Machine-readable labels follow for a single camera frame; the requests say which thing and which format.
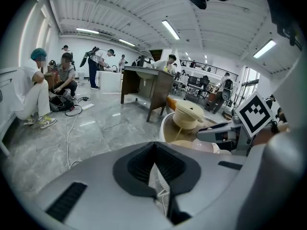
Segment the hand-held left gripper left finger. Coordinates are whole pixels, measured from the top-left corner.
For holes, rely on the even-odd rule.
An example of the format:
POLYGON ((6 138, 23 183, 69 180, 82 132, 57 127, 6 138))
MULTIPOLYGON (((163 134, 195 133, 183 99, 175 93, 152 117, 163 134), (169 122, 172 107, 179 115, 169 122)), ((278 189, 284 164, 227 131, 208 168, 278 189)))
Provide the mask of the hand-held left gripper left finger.
POLYGON ((168 220, 154 199, 127 193, 113 177, 114 163, 142 146, 83 160, 48 183, 35 197, 35 204, 47 211, 70 185, 82 183, 86 188, 63 220, 65 226, 77 230, 166 230, 168 220))

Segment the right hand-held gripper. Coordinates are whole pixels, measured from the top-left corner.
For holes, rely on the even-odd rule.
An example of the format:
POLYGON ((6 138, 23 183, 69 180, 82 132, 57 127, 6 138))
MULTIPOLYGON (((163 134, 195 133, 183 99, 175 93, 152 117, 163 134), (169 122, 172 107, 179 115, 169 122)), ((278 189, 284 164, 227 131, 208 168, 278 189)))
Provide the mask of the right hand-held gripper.
POLYGON ((273 114, 257 91, 234 113, 232 122, 201 128, 196 133, 197 139, 216 143, 221 150, 231 151, 232 155, 248 155, 257 134, 273 120, 273 114))

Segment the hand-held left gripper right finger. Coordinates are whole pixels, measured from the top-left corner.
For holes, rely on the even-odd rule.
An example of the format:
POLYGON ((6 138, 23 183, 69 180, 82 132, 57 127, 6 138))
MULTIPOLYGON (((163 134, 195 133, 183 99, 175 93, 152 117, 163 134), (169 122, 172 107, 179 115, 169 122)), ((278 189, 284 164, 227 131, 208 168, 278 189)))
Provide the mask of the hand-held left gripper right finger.
POLYGON ((239 212, 249 186, 238 185, 248 164, 246 156, 215 154, 155 142, 156 151, 166 150, 184 162, 171 163, 176 173, 170 184, 169 217, 155 219, 154 230, 239 230, 239 212))

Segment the person's right forearm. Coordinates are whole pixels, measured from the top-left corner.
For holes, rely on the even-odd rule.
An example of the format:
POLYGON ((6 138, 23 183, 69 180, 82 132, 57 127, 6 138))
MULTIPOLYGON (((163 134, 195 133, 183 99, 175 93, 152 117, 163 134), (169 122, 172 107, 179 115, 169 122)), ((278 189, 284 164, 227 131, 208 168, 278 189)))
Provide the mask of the person's right forearm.
POLYGON ((262 145, 262 144, 266 144, 269 142, 269 140, 279 134, 279 133, 283 133, 283 132, 289 132, 289 125, 288 123, 281 123, 279 122, 276 126, 275 131, 273 131, 273 127, 272 126, 266 126, 264 127, 253 139, 251 146, 257 146, 257 145, 262 145))

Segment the beige spool-shaped ornament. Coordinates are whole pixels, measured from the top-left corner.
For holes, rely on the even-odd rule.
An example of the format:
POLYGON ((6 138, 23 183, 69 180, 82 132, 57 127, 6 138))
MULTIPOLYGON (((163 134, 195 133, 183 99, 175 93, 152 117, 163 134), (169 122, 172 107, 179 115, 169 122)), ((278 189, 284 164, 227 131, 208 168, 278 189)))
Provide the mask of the beige spool-shaped ornament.
POLYGON ((203 116, 204 111, 197 104, 186 100, 177 100, 173 121, 180 128, 194 129, 198 123, 204 122, 203 116))

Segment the round beige basin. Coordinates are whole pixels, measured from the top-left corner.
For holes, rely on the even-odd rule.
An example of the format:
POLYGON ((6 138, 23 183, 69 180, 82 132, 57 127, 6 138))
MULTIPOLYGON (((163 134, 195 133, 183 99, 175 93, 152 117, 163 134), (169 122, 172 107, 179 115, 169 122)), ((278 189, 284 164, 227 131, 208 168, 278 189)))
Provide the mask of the round beige basin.
MULTIPOLYGON (((210 127, 217 124, 216 121, 204 116, 203 123, 198 123, 198 125, 192 130, 184 130, 174 123, 173 115, 174 113, 168 114, 161 123, 160 127, 161 142, 171 143, 172 141, 176 140, 188 140, 193 142, 196 139, 196 133, 198 132, 199 129, 204 127, 210 127)), ((224 149, 220 149, 219 154, 231 155, 231 152, 226 151, 224 149)))

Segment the black balcony railing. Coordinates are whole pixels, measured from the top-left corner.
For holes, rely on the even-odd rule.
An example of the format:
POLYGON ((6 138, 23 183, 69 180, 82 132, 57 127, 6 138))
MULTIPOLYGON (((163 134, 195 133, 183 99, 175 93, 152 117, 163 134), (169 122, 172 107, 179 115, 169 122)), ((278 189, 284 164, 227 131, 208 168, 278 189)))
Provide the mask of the black balcony railing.
POLYGON ((237 80, 238 78, 238 75, 235 73, 204 63, 181 59, 180 64, 182 69, 184 70, 190 70, 190 71, 193 70, 195 72, 209 73, 219 77, 223 77, 228 72, 230 77, 233 78, 234 80, 237 80))

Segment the dark wooden sink cabinet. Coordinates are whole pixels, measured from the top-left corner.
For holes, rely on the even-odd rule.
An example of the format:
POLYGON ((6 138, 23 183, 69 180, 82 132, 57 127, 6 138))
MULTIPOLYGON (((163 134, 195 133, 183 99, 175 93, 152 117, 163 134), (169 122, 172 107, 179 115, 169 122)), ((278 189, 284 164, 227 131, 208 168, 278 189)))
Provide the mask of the dark wooden sink cabinet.
POLYGON ((161 108, 160 114, 163 114, 166 107, 166 98, 173 87, 173 75, 158 70, 159 74, 154 79, 143 80, 136 71, 157 70, 144 67, 126 66, 123 73, 120 103, 124 104, 126 95, 135 96, 135 100, 146 100, 149 102, 149 111, 146 121, 149 122, 152 111, 161 108))

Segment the white sink basin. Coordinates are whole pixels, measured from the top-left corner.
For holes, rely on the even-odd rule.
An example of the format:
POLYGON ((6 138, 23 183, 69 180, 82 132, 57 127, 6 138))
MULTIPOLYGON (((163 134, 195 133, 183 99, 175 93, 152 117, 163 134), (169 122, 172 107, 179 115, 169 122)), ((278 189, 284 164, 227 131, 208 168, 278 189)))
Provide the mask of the white sink basin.
POLYGON ((151 71, 136 71, 137 75, 143 80, 154 79, 158 76, 158 70, 151 70, 151 71))

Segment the black equipment bag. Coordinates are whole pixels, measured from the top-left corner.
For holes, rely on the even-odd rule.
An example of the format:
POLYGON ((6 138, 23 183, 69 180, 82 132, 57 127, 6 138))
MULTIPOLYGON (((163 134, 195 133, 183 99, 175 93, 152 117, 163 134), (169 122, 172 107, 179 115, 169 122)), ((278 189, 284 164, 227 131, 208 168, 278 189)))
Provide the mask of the black equipment bag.
POLYGON ((62 95, 56 95, 50 98, 49 105, 50 105, 50 110, 55 112, 68 111, 68 110, 71 111, 72 109, 74 109, 75 106, 74 102, 70 98, 62 95))

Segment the black sink faucet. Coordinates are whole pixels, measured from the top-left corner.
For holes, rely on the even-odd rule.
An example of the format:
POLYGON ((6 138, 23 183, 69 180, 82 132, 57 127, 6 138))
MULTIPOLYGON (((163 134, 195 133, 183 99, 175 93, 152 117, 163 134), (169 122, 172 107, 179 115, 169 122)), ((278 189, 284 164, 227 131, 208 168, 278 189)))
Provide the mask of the black sink faucet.
POLYGON ((151 59, 150 58, 146 59, 144 55, 141 55, 139 61, 139 67, 151 68, 152 67, 151 59))

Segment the white cabinet box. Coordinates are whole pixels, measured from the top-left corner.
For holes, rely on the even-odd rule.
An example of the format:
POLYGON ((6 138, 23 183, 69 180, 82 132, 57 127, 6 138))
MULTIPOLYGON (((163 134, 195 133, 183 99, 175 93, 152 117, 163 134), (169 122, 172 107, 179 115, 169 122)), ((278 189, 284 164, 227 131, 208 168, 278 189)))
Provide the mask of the white cabinet box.
POLYGON ((121 74, 110 71, 98 71, 98 85, 102 93, 120 93, 121 74))

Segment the white cabinet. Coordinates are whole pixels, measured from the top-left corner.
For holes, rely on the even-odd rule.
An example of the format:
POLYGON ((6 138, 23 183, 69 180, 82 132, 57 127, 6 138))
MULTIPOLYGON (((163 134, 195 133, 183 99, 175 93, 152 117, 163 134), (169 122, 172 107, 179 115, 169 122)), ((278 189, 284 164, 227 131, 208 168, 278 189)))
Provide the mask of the white cabinet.
POLYGON ((18 68, 0 69, 0 149, 9 157, 10 152, 2 142, 16 115, 10 110, 11 81, 18 68))

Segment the black chest harness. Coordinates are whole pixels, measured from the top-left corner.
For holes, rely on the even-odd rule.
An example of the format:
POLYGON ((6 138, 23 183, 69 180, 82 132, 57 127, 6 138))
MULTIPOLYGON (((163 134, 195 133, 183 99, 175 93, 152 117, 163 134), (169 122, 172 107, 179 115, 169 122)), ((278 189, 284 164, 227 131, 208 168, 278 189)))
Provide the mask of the black chest harness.
POLYGON ((290 46, 296 46, 302 51, 302 46, 296 38, 296 22, 281 0, 267 0, 272 23, 277 27, 277 34, 289 40, 290 46))

